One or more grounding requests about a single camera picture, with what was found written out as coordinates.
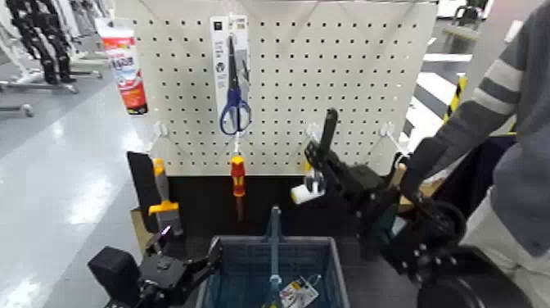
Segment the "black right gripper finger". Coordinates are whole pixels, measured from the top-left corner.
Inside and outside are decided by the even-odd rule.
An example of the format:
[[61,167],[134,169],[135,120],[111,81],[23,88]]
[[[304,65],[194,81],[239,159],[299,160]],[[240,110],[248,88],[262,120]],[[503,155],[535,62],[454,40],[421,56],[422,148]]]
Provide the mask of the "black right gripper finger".
[[308,163],[317,171],[323,171],[329,152],[329,143],[317,142],[311,139],[304,149],[304,156]]
[[343,177],[343,173],[346,171],[346,164],[343,163],[332,150],[328,150],[326,154],[325,166],[335,181],[340,181]]

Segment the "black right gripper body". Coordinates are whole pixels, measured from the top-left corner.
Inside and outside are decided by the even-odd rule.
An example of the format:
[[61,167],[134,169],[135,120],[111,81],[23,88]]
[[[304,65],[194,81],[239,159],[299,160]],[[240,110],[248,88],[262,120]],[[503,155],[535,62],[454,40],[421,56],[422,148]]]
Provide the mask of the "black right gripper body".
[[385,180],[367,164],[346,165],[342,179],[332,180],[334,193],[344,202],[351,215],[361,211],[371,201],[371,195],[384,185]]

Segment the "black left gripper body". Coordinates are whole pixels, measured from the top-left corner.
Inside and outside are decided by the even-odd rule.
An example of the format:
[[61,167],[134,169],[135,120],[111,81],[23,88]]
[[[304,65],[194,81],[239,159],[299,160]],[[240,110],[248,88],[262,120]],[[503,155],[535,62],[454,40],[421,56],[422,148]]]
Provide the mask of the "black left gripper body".
[[146,256],[139,265],[137,307],[182,306],[189,298],[190,263],[165,255]]

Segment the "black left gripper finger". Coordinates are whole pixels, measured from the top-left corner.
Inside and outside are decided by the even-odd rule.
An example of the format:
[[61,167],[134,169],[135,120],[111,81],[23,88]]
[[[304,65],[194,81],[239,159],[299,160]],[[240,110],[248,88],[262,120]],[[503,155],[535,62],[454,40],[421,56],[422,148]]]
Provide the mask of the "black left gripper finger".
[[149,239],[145,246],[145,256],[162,255],[172,239],[173,229],[168,225]]
[[186,283],[188,286],[200,286],[209,276],[215,274],[222,263],[223,246],[219,237],[214,237],[205,256],[186,262]]

